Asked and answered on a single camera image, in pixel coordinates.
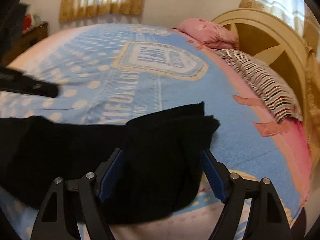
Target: blue bedsheet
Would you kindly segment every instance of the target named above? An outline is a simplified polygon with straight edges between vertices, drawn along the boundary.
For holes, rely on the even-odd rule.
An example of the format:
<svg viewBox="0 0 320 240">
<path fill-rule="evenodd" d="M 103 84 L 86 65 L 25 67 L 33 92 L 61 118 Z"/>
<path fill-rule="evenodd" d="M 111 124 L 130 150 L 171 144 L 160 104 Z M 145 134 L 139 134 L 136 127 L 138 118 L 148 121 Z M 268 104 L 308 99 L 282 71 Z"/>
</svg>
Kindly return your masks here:
<svg viewBox="0 0 320 240">
<path fill-rule="evenodd" d="M 162 27 L 96 25 L 60 46 L 30 72 L 61 83 L 59 97 L 3 93 L 1 117 L 42 115 L 55 122 L 121 125 L 144 114 L 204 101 L 206 115 L 214 115 L 221 123 L 211 145 L 216 159 L 258 179 L 269 177 L 294 217 L 300 194 L 280 150 L 253 126 L 260 120 L 251 108 L 233 99 L 237 93 L 220 68 L 186 40 Z M 196 202 L 177 214 L 218 200 L 207 191 Z M 20 236 L 28 239 L 26 228 L 32 227 L 36 211 L 22 208 L 4 190 L 0 205 L 7 207 L 6 214 Z"/>
</svg>

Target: bed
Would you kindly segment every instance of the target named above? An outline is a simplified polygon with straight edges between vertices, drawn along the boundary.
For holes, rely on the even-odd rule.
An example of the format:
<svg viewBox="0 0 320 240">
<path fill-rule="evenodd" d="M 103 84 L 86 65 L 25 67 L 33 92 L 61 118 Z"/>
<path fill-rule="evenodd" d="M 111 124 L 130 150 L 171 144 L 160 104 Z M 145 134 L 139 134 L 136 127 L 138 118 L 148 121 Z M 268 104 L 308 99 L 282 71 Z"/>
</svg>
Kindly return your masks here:
<svg viewBox="0 0 320 240">
<path fill-rule="evenodd" d="M 240 49 L 267 62 L 292 87 L 304 109 L 304 41 L 277 18 L 238 9 L 216 19 L 238 33 Z M 276 123 L 240 76 L 210 49 L 177 30 L 133 24 L 100 24 L 57 33 L 33 46 L 11 66 L 62 85 L 58 98 L 1 92 L 1 117 L 42 115 L 54 122 L 124 124 L 164 109 L 205 102 L 221 126 L 211 151 L 245 179 L 273 182 L 292 226 L 308 197 L 311 155 L 304 127 Z M 258 129 L 255 124 L 272 124 Z M 0 206 L 21 239 L 30 239 L 37 211 L 0 188 Z M 223 209 L 205 176 L 186 208 L 160 221 L 115 225 L 116 239 L 208 239 Z M 242 239 L 250 210 L 246 200 L 235 239 Z M 82 239 L 89 239 L 78 224 Z"/>
</svg>

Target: red object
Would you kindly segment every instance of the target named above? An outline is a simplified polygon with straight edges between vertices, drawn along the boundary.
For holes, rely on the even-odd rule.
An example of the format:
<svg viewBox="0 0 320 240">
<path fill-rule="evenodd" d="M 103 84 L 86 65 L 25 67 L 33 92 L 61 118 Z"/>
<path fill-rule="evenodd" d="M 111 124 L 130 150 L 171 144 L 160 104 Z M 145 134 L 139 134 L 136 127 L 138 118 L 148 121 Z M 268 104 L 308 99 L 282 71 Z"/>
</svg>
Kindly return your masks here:
<svg viewBox="0 0 320 240">
<path fill-rule="evenodd" d="M 32 22 L 31 14 L 27 14 L 23 19 L 22 32 L 25 33 L 29 30 L 31 22 Z"/>
</svg>

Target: blue gripper pad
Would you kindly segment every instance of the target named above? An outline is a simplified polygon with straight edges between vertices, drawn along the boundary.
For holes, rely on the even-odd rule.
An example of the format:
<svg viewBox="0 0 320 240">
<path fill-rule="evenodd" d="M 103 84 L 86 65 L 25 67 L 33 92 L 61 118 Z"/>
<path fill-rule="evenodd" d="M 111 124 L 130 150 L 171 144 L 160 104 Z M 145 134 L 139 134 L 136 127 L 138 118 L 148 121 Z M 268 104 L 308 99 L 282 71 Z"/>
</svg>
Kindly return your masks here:
<svg viewBox="0 0 320 240">
<path fill-rule="evenodd" d="M 201 162 L 203 171 L 209 181 L 211 189 L 214 193 L 214 196 L 217 199 L 221 200 L 222 203 L 226 203 L 228 200 L 228 195 L 227 195 L 227 191 L 226 191 L 227 189 L 225 187 L 225 182 L 221 176 L 227 175 L 226 171 L 229 173 L 228 169 L 222 163 L 218 163 L 209 150 L 201 151 L 200 162 Z M 219 166 L 221 164 L 224 166 L 226 171 L 221 166 L 215 167 L 215 165 Z"/>
<path fill-rule="evenodd" d="M 120 172 L 122 171 L 124 165 L 124 152 L 119 150 L 117 155 L 112 160 L 106 173 L 104 174 L 100 183 L 100 192 L 98 197 L 102 203 L 111 195 L 111 192 L 116 184 Z"/>
</svg>

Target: folded black clothing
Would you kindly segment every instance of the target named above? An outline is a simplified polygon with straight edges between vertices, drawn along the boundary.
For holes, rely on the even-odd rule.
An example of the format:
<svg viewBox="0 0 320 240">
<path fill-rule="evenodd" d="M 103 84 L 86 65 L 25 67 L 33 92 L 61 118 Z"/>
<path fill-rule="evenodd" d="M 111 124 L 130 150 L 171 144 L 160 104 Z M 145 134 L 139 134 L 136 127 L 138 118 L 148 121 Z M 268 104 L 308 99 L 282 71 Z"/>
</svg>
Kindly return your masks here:
<svg viewBox="0 0 320 240">
<path fill-rule="evenodd" d="M 124 169 L 104 203 L 109 224 L 147 222 L 192 202 L 202 174 L 199 154 L 219 127 L 204 103 L 148 114 L 126 125 L 71 125 L 44 117 L 0 118 L 0 186 L 39 208 L 56 177 L 95 171 L 114 149 Z"/>
</svg>

